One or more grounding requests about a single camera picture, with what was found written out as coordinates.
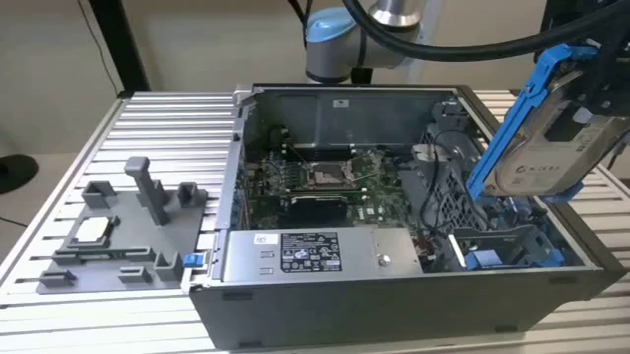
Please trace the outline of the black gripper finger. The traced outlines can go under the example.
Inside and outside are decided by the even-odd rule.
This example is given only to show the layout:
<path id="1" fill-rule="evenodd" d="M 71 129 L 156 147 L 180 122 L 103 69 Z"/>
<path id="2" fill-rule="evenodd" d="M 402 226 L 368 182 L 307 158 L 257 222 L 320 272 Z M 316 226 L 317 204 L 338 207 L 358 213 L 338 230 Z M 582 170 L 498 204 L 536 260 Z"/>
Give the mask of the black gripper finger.
<path id="1" fill-rule="evenodd" d="M 550 142 L 570 142 L 591 120 L 586 108 L 566 108 L 546 131 Z"/>

